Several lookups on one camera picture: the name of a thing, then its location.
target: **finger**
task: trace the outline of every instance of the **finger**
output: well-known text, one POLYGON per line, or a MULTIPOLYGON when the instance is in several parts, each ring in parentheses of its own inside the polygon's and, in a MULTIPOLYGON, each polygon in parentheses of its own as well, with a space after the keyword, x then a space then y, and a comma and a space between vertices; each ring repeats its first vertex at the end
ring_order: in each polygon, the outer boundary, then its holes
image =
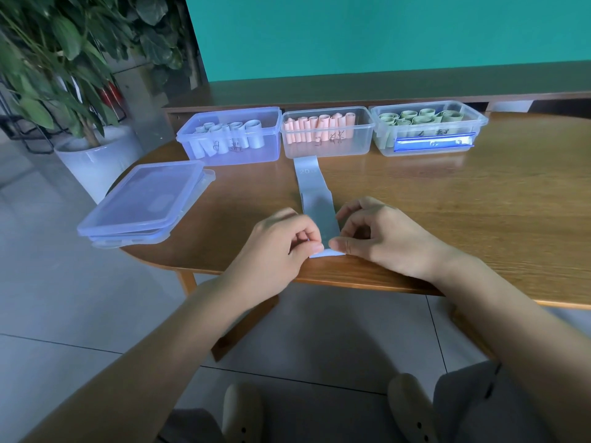
POLYGON ((337 236, 329 241, 331 249, 364 259, 369 259, 369 249, 373 244, 373 239, 355 239, 342 236, 337 236))
POLYGON ((306 235, 306 239, 309 239, 310 241, 322 241, 318 226, 308 215, 299 214, 297 216, 289 217, 281 221, 279 225, 284 227, 285 232, 290 237, 299 232, 303 232, 306 235))
POLYGON ((373 216, 375 212, 373 210, 358 210, 355 211, 347 222, 343 225, 340 231, 340 235, 351 238, 355 235, 355 232, 359 227, 371 227, 373 223, 373 216))
POLYGON ((364 196, 359 199, 351 200, 345 205, 343 205, 340 210, 338 210, 336 214, 336 220, 340 221, 348 216, 350 216, 355 211, 363 210, 366 208, 376 207, 378 205, 383 205, 383 202, 380 202, 373 197, 364 196))
POLYGON ((298 212, 296 210, 294 210, 293 208, 282 208, 281 210, 276 211, 275 213, 270 215, 269 219, 275 219, 275 220, 280 221, 282 219, 286 219, 288 217, 295 216, 297 214, 298 214, 298 212))
POLYGON ((290 252, 291 257, 301 266, 310 256, 320 253, 324 246, 320 241, 306 241, 296 245, 290 252))

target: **right hand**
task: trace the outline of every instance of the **right hand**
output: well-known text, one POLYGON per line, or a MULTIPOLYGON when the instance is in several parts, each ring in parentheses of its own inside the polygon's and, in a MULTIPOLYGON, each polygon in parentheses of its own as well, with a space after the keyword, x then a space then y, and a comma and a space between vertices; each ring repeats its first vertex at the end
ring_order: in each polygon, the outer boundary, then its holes
POLYGON ((398 208, 373 197, 346 203, 336 214, 346 219, 331 249, 355 256, 403 275, 432 282, 442 264, 461 252, 434 237, 398 208))

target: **tile floor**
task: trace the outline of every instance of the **tile floor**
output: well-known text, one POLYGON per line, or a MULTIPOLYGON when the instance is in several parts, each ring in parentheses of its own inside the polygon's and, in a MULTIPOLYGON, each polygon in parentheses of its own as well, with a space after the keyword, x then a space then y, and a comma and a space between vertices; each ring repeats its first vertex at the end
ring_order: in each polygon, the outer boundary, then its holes
MULTIPOLYGON (((171 136, 151 126, 139 128, 148 150, 171 136)), ((0 145, 3 442, 21 438, 183 300, 173 273, 77 236, 93 205, 56 156, 0 145)), ((262 391, 267 441, 400 441, 385 396, 392 375, 413 373, 432 395, 443 373, 484 359, 447 307, 440 297, 293 283, 222 361, 206 360, 179 406, 205 407, 220 421, 227 385, 248 381, 262 391)), ((591 335, 588 313, 555 313, 591 335)))

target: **forearm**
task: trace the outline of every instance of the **forearm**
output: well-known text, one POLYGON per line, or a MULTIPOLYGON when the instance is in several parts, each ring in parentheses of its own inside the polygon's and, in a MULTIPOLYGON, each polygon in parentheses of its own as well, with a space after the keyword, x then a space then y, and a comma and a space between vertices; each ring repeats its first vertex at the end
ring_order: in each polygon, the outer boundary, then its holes
POLYGON ((433 283, 528 391, 557 437, 587 441, 591 340, 471 256, 450 259, 433 283))
POLYGON ((215 341, 243 312, 203 283, 139 342, 41 422, 24 442, 151 442, 215 341))

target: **teal wall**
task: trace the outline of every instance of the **teal wall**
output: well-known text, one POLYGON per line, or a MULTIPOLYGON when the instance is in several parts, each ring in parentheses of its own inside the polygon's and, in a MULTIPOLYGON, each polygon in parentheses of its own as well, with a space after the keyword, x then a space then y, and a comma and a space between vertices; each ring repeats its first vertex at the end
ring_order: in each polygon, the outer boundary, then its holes
POLYGON ((187 4, 210 81, 591 59, 591 0, 187 4))

